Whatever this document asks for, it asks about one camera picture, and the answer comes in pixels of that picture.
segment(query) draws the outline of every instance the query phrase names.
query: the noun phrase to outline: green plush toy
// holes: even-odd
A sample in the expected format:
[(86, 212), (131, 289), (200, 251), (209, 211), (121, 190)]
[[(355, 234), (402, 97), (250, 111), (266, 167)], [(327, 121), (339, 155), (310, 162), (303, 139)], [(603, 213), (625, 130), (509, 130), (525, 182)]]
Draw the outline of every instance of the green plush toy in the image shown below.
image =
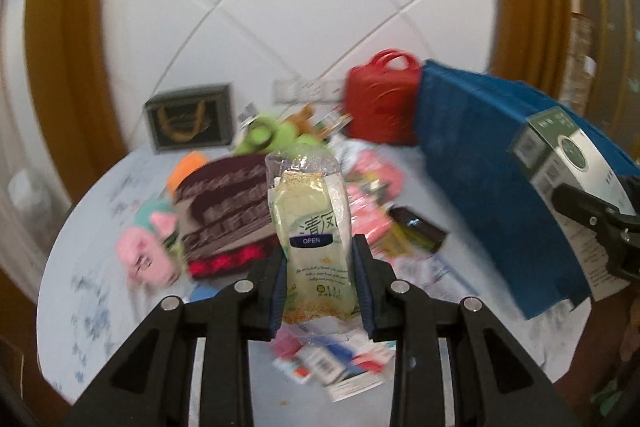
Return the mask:
[(260, 114), (247, 125), (236, 155), (285, 151), (294, 143), (321, 144), (311, 134), (299, 134), (298, 126), (292, 121), (279, 122), (272, 116)]

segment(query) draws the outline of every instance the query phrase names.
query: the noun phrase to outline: silver bolt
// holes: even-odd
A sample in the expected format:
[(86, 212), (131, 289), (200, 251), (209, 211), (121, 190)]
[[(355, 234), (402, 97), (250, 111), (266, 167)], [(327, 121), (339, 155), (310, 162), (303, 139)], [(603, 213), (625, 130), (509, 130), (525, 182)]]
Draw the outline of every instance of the silver bolt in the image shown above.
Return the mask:
[(248, 293), (254, 289), (254, 283), (252, 283), (249, 279), (242, 279), (234, 284), (234, 290), (238, 293)]
[(410, 286), (407, 281), (397, 280), (391, 283), (391, 291), (394, 293), (407, 293), (409, 288)]
[(465, 299), (464, 302), (465, 308), (470, 312), (479, 312), (482, 309), (482, 301), (480, 299), (476, 299), (475, 297), (469, 297)]
[(165, 297), (160, 302), (160, 307), (166, 312), (175, 310), (178, 306), (180, 306), (180, 299), (178, 299), (175, 295)]

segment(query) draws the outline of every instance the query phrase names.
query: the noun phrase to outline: blue fabric bag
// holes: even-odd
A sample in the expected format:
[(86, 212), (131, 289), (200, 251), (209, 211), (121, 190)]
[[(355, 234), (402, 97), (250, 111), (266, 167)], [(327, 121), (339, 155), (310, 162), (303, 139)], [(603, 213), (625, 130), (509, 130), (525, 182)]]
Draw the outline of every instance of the blue fabric bag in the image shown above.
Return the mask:
[[(559, 105), (524, 84), (427, 61), (415, 132), (431, 178), (466, 219), (527, 318), (589, 285), (556, 220), (509, 151), (527, 118)], [(640, 169), (584, 118), (564, 108), (618, 176)]]

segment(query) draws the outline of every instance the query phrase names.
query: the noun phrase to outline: white box with barcode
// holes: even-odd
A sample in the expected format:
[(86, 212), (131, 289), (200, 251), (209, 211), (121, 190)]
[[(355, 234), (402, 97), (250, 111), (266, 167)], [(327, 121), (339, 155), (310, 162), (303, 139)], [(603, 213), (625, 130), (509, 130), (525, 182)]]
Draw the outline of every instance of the white box with barcode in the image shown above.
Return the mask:
[(593, 298), (599, 301), (625, 288), (628, 282), (607, 272), (608, 256), (595, 233), (551, 204), (554, 188), (566, 183), (614, 204), (622, 214), (635, 215), (620, 181), (589, 137), (561, 107), (553, 107), (527, 119), (511, 152), (574, 250)]

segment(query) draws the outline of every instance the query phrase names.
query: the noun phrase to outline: red handbag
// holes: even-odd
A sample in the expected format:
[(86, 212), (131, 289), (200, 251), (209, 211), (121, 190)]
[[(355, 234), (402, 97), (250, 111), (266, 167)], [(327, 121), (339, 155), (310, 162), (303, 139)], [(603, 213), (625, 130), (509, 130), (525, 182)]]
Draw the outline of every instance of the red handbag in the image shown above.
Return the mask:
[[(406, 60), (404, 70), (387, 65), (395, 58)], [(420, 83), (420, 62), (399, 50), (384, 50), (369, 64), (349, 71), (344, 108), (353, 117), (348, 134), (375, 143), (415, 145), (413, 123)]]

